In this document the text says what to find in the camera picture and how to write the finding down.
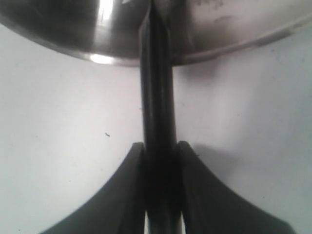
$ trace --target white surface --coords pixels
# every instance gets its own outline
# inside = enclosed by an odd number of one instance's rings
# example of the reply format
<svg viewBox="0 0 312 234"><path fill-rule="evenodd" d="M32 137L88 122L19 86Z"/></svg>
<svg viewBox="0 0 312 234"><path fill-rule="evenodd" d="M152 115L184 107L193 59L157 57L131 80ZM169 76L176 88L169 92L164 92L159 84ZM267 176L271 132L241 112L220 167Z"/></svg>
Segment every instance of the white surface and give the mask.
<svg viewBox="0 0 312 234"><path fill-rule="evenodd" d="M297 234L312 230L311 38L174 70L178 138ZM0 233L34 234L87 201L142 141L139 72L3 27L0 41Z"/></svg>

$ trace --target stainless steel bowl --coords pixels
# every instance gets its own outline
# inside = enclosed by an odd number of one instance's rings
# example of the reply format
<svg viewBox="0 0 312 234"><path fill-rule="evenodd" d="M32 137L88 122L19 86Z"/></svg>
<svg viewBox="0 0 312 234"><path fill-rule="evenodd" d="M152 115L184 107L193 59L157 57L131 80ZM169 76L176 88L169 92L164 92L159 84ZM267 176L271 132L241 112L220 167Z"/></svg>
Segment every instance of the stainless steel bowl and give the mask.
<svg viewBox="0 0 312 234"><path fill-rule="evenodd" d="M146 0L0 0L0 22L53 50L138 65ZM170 14L174 65L260 46L312 21L311 0L158 0Z"/></svg>

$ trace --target black rod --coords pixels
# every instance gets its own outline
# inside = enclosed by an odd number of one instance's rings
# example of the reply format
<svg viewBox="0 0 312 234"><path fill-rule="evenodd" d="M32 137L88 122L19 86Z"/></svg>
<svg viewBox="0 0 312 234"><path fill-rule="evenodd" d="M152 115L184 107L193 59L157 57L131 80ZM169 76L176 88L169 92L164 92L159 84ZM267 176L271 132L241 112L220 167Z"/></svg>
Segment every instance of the black rod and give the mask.
<svg viewBox="0 0 312 234"><path fill-rule="evenodd" d="M180 173L170 36L154 3L140 31L141 92L150 234L181 233Z"/></svg>

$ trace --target white background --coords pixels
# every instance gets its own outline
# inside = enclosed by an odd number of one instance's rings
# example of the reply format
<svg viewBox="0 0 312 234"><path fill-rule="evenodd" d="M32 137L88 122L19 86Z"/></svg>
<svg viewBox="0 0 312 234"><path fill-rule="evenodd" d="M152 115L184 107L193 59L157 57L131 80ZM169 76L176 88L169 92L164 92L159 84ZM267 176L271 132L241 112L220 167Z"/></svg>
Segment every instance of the white background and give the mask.
<svg viewBox="0 0 312 234"><path fill-rule="evenodd" d="M311 64L306 29L174 69L178 139L297 234L312 230ZM0 233L39 233L94 195L142 141L140 107L138 68L61 55L0 26Z"/></svg>

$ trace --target black post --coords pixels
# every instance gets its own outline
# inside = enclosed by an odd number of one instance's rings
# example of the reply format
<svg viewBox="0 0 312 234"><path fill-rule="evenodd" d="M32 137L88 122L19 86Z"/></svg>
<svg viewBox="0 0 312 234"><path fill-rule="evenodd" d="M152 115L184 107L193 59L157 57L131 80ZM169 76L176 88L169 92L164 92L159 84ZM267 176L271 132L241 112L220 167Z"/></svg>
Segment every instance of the black post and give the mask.
<svg viewBox="0 0 312 234"><path fill-rule="evenodd" d="M146 202L151 234L180 233L170 37L154 4L140 32Z"/></svg>

